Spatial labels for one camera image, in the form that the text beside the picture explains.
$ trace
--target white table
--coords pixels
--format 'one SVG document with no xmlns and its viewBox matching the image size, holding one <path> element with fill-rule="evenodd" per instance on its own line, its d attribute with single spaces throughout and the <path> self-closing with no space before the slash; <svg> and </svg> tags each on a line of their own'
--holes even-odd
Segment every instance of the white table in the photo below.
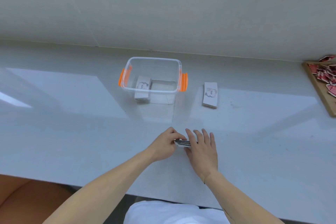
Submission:
<svg viewBox="0 0 336 224">
<path fill-rule="evenodd" d="M 174 106 L 139 106 L 118 87 L 132 56 L 182 62 L 189 86 Z M 271 213 L 336 219 L 336 119 L 300 63 L 0 41 L 0 67 L 1 174 L 83 186 L 171 125 L 205 128 L 220 171 Z M 201 106 L 204 82 L 218 83 L 216 110 Z M 219 208 L 181 149 L 128 193 Z"/>
</svg>

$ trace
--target person's right arm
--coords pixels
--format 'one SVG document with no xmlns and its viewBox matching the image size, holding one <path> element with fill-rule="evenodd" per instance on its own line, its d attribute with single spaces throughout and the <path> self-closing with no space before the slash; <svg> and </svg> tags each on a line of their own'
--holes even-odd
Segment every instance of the person's right arm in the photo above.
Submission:
<svg viewBox="0 0 336 224">
<path fill-rule="evenodd" d="M 213 133 L 210 133 L 209 136 L 205 129 L 202 129 L 203 134 L 194 130 L 197 143 L 194 134 L 189 129 L 186 129 L 186 132 L 190 140 L 191 150 L 184 149 L 190 163 L 196 174 L 215 195 L 231 224 L 284 224 L 218 172 L 216 143 Z"/>
</svg>

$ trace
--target hand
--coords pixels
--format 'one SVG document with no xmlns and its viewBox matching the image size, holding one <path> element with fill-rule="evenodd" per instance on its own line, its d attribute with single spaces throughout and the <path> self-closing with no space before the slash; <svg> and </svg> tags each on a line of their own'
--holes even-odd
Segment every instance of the hand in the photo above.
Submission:
<svg viewBox="0 0 336 224">
<path fill-rule="evenodd" d="M 170 127 L 148 146 L 147 150 L 152 154 L 153 162 L 169 158 L 173 155 L 176 150 L 174 139 L 187 140 L 184 135 L 178 133 L 173 127 Z"/>
<path fill-rule="evenodd" d="M 194 134 L 188 128 L 185 131 L 189 137 L 191 150 L 189 148 L 184 148 L 184 150 L 195 173 L 204 182 L 211 172 L 218 170 L 215 137 L 212 132 L 209 137 L 204 128 L 202 129 L 203 135 L 198 130 L 194 130 L 197 136 L 197 143 Z"/>
</svg>

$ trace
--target person's left arm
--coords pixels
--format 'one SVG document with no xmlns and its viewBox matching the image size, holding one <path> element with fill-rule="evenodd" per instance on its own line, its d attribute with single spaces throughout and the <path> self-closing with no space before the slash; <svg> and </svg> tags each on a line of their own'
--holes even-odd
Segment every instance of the person's left arm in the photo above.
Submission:
<svg viewBox="0 0 336 224">
<path fill-rule="evenodd" d="M 69 197 L 43 224 L 103 223 L 146 167 L 174 153 L 174 139 L 186 140 L 184 135 L 170 127 L 146 150 L 99 176 Z"/>
</svg>

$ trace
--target pile of red packets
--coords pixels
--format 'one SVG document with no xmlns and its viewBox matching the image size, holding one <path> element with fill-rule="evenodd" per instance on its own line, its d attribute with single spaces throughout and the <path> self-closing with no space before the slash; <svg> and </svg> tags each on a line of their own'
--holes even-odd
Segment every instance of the pile of red packets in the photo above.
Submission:
<svg viewBox="0 0 336 224">
<path fill-rule="evenodd" d="M 319 62 L 329 62 L 336 58 L 336 55 L 325 56 Z M 308 64 L 311 72 L 317 79 L 327 83 L 328 93 L 336 98 L 336 65 Z"/>
</svg>

